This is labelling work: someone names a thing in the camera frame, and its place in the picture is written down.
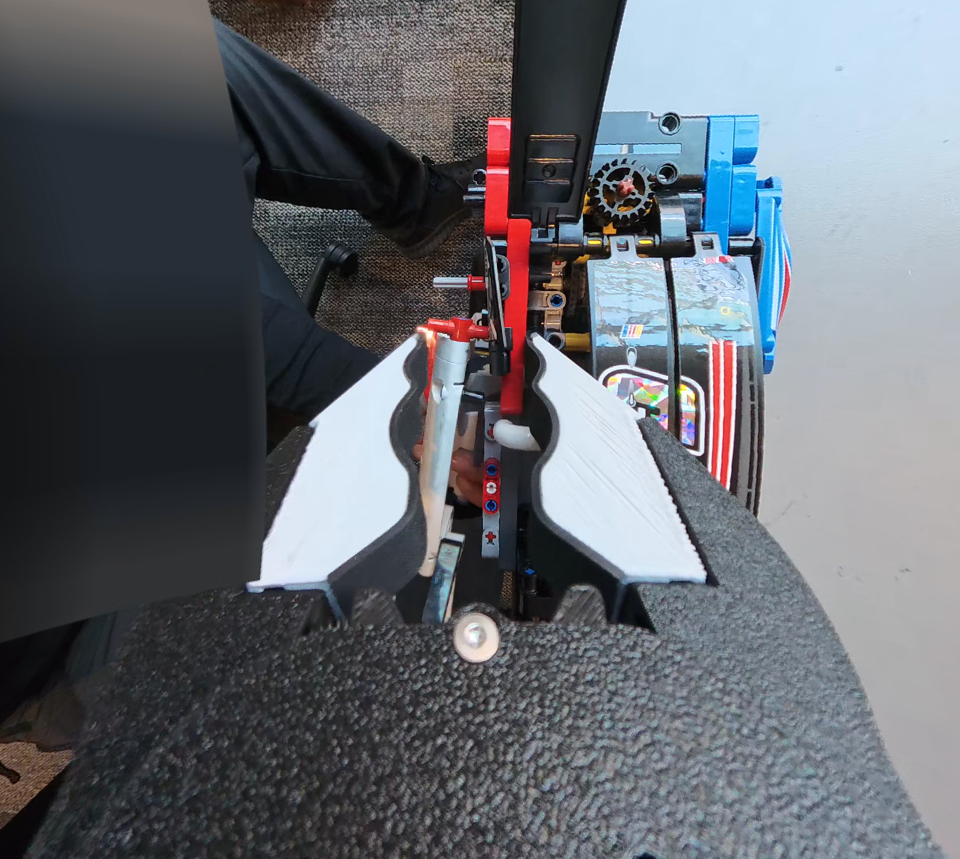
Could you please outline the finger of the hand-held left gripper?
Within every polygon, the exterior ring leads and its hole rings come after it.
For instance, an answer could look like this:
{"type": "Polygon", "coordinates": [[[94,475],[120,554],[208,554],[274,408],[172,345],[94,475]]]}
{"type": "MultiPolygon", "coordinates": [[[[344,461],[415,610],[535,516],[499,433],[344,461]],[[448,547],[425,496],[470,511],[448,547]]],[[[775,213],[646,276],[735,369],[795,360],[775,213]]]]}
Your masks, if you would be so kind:
{"type": "Polygon", "coordinates": [[[451,532],[453,507],[447,503],[450,467],[457,435],[470,345],[437,337],[426,393],[427,410],[419,460],[419,489],[426,518],[427,550],[419,574],[430,578],[423,621],[444,621],[452,609],[452,589],[464,537],[451,532]]]}

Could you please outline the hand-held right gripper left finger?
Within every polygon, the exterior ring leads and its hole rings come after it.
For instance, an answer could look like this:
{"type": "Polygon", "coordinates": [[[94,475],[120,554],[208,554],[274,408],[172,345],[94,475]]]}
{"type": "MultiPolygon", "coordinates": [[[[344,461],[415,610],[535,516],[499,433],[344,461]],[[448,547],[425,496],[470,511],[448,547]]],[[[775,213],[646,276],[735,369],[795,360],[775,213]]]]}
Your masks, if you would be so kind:
{"type": "Polygon", "coordinates": [[[411,456],[426,367],[425,340],[414,334],[311,421],[248,592],[319,589],[348,616],[360,590],[394,598],[414,579],[426,555],[411,456]]]}

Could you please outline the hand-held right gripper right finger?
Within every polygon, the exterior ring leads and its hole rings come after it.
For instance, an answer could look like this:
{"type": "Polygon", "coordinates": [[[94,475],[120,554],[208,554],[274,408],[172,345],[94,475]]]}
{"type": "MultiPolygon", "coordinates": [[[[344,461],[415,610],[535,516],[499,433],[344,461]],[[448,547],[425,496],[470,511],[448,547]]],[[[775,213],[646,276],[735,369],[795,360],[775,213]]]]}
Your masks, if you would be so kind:
{"type": "Polygon", "coordinates": [[[529,348],[549,435],[532,471],[526,560],[559,598],[590,586],[610,623],[641,625],[640,584],[702,584],[707,569],[636,414],[543,337],[529,348]]]}

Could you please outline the red toy brick connector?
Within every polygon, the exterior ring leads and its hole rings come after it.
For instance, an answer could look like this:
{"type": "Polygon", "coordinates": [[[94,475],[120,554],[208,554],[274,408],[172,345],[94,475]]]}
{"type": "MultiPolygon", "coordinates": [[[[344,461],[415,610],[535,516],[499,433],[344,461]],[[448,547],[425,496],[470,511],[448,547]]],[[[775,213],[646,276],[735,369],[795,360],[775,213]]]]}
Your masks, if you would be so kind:
{"type": "Polygon", "coordinates": [[[474,322],[471,318],[455,316],[447,320],[430,318],[423,329],[437,336],[443,335],[451,340],[466,344],[475,340],[487,341],[490,337],[489,326],[474,322]]]}

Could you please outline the toy brick car model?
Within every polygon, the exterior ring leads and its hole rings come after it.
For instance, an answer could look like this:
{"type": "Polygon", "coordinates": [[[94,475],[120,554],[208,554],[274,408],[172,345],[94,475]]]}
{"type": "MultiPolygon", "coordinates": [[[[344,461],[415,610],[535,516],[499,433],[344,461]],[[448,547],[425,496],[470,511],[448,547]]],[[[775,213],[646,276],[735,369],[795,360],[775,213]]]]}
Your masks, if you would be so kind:
{"type": "Polygon", "coordinates": [[[510,115],[488,121],[468,344],[481,393],[481,579],[513,620],[609,621],[598,591],[560,598],[526,559],[531,477],[549,436],[532,395],[537,335],[759,509],[764,375],[791,281],[783,186],[759,179],[760,119],[604,112],[627,0],[515,0],[510,115]]]}

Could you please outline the person's left forearm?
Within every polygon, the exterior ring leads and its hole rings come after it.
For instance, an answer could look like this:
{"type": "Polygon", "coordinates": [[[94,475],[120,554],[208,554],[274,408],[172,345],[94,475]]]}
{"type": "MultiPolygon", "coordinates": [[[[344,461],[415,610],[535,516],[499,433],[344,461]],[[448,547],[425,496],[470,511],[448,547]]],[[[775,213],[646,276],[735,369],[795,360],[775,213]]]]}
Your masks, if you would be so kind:
{"type": "Polygon", "coordinates": [[[265,243],[253,237],[259,277],[267,435],[271,445],[313,420],[378,356],[321,327],[265,243]]]}

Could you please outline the white desk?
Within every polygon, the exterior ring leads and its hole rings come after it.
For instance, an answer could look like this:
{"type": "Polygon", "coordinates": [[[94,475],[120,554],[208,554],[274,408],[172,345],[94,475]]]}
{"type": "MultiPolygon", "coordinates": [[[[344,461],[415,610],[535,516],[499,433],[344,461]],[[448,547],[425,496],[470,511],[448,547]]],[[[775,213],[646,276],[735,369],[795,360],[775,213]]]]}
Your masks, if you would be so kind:
{"type": "Polygon", "coordinates": [[[793,281],[761,520],[958,857],[959,0],[629,0],[611,110],[755,113],[793,281]]]}

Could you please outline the person's left hand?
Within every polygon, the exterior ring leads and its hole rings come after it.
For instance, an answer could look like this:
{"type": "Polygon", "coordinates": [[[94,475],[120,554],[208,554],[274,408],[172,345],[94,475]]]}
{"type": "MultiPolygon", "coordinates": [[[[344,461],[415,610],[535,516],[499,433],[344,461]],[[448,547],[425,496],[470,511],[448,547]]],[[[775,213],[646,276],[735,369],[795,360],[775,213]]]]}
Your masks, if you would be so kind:
{"type": "Polygon", "coordinates": [[[474,455],[466,448],[454,451],[451,457],[450,473],[453,477],[453,490],[458,500],[476,507],[482,505],[484,498],[484,472],[474,461],[474,455]]]}

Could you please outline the black office chair base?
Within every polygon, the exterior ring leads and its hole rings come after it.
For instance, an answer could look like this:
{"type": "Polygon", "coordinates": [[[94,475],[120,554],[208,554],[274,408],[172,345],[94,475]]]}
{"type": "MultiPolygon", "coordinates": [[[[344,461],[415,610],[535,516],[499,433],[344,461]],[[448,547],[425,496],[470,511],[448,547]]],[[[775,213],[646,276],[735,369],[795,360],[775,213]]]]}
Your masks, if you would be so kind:
{"type": "Polygon", "coordinates": [[[357,273],[358,267],[359,254],[352,246],[342,241],[333,241],[325,247],[301,296],[310,317],[316,317],[330,276],[336,274],[342,278],[350,278],[357,273]]]}

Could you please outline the black shoe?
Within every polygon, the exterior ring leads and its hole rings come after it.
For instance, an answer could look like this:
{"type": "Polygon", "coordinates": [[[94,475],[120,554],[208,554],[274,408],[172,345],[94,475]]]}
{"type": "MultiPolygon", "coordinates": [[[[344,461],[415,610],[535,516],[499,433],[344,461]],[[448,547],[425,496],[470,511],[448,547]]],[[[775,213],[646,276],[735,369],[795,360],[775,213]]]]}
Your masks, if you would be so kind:
{"type": "Polygon", "coordinates": [[[437,163],[421,157],[427,190],[423,205],[393,241],[401,255],[421,260],[436,253],[453,231],[472,215],[465,197],[474,175],[487,168],[487,155],[480,153],[463,160],[437,163]]]}

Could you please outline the person's leg in black trousers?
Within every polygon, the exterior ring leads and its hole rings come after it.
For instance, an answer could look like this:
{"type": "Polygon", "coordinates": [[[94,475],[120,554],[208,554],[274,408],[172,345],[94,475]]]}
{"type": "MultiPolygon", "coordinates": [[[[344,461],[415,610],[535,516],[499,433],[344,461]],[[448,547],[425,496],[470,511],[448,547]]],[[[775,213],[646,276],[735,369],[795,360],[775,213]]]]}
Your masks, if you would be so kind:
{"type": "Polygon", "coordinates": [[[391,241],[426,199],[406,147],[218,19],[248,199],[352,210],[391,241]]]}

